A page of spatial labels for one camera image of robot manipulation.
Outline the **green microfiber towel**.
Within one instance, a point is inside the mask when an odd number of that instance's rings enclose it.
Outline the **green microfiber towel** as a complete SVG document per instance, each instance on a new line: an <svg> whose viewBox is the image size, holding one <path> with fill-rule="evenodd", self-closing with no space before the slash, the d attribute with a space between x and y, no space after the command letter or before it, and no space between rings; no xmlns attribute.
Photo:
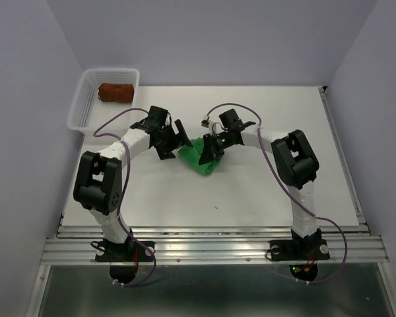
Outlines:
<svg viewBox="0 0 396 317"><path fill-rule="evenodd" d="M188 147L186 145L182 146L178 151L178 156L188 167L190 167L194 172L198 173L201 176L209 176L211 175L215 168L220 164L221 158L218 158L214 161L205 163L203 165L199 165L199 159L201 158L204 141L203 138L193 139L191 141L192 147Z"/></svg>

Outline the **brown microfiber towel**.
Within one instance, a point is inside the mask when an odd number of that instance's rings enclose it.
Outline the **brown microfiber towel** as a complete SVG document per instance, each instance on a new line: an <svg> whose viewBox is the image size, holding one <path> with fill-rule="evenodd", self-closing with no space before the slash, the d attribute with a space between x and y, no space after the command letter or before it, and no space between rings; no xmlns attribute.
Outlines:
<svg viewBox="0 0 396 317"><path fill-rule="evenodd" d="M98 99L102 102L130 104L134 93L135 89L132 84L102 83L98 87Z"/></svg>

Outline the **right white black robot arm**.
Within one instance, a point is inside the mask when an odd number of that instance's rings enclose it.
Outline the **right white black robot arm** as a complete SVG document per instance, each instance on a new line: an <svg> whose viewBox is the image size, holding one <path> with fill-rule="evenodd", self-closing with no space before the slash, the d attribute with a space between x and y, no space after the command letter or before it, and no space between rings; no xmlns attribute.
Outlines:
<svg viewBox="0 0 396 317"><path fill-rule="evenodd" d="M243 122L234 109L219 115L222 131L205 115L201 125L209 130L203 136L199 164L204 165L224 156L224 150L234 145L262 150L274 177L291 200L291 252L305 258L314 250L311 239L319 231L314 207L314 181L319 161L303 131L279 132L265 129L262 120Z"/></svg>

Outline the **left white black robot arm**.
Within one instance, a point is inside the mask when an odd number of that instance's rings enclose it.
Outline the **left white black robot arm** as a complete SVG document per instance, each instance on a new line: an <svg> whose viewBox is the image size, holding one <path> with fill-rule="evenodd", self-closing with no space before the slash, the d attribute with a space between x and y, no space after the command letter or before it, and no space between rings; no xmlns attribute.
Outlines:
<svg viewBox="0 0 396 317"><path fill-rule="evenodd" d="M174 159L173 151L192 143L181 120L172 121L169 111L157 106L142 109L147 116L133 123L125 135L118 136L103 129L138 108L124 110L102 124L93 136L113 137L115 142L96 153L86 151L81 155L75 180L73 198L90 211L110 242L111 253L119 260L133 255L130 228L121 216L121 204L130 177L131 161L141 153L154 148L160 160Z"/></svg>

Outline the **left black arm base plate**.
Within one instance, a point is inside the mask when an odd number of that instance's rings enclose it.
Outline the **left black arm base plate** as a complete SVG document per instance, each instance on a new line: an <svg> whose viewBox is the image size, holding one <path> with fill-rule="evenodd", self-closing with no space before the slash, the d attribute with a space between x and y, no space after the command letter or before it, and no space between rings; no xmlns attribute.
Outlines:
<svg viewBox="0 0 396 317"><path fill-rule="evenodd" d="M151 263L152 256L138 242L130 238L123 244L116 244L107 239L92 241L90 245L95 249L95 261L98 263Z"/></svg>

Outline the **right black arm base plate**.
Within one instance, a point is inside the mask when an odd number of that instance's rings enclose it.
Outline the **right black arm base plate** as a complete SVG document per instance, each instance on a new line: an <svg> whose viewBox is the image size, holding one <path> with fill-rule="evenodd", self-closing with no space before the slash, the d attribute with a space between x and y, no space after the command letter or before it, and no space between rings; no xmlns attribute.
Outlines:
<svg viewBox="0 0 396 317"><path fill-rule="evenodd" d="M324 261L331 258L325 240L310 245L301 244L297 240L270 240L265 257L273 262Z"/></svg>

